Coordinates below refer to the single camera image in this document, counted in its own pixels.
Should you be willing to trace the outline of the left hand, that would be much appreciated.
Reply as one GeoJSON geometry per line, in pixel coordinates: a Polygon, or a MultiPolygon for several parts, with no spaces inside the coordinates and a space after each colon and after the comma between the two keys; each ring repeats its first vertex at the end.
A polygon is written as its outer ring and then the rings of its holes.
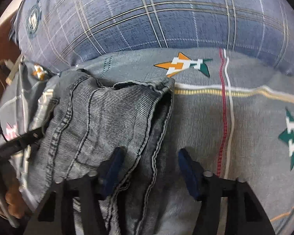
{"type": "MultiPolygon", "coordinates": [[[[12,182],[8,186],[8,190],[5,194],[5,201],[7,203],[8,213],[17,219],[24,217],[27,211],[27,205],[22,198],[22,194],[19,191],[19,181],[17,178],[13,178],[12,182]]],[[[7,218],[4,214],[2,207],[0,206],[0,216],[7,218]]]]}

